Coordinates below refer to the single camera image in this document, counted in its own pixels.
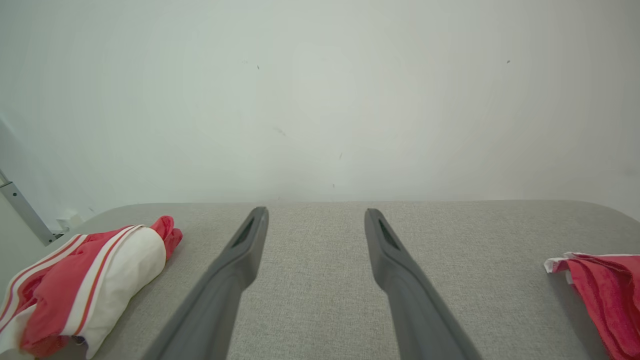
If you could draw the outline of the red Bulls basketball jersey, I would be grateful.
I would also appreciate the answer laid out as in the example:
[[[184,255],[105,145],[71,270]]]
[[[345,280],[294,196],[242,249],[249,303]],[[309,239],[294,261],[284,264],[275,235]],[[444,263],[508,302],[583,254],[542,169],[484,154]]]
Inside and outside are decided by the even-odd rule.
[[[548,274],[565,273],[610,360],[640,360],[640,254],[568,251],[543,267]]]

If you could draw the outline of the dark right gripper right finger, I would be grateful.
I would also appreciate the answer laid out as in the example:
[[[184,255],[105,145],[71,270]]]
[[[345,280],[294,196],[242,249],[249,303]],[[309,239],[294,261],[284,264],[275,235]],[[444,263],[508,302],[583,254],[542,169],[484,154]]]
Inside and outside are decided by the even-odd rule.
[[[401,360],[482,360],[382,212],[365,211],[372,274],[385,292]]]

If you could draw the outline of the red white striped garment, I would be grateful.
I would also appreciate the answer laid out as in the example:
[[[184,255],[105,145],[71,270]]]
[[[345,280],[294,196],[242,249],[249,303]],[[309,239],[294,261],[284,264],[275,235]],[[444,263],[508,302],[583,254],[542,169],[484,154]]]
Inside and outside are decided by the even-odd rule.
[[[148,227],[76,234],[22,269],[0,304],[0,360],[41,360],[71,342],[84,344],[91,360],[182,239],[164,215]]]

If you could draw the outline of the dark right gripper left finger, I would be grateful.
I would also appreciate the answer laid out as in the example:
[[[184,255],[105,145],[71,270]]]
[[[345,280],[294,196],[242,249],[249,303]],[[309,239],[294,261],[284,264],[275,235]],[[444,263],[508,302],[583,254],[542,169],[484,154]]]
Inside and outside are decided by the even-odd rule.
[[[252,209],[142,360],[226,360],[242,293],[258,277],[268,228],[268,209]]]

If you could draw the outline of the grey metal bar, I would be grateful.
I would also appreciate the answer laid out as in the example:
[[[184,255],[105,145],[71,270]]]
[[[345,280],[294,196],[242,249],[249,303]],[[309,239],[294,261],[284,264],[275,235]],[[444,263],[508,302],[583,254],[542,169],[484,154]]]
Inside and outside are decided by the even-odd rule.
[[[50,231],[25,196],[23,196],[20,189],[7,178],[2,169],[0,169],[0,193],[45,247],[57,240],[56,235]]]

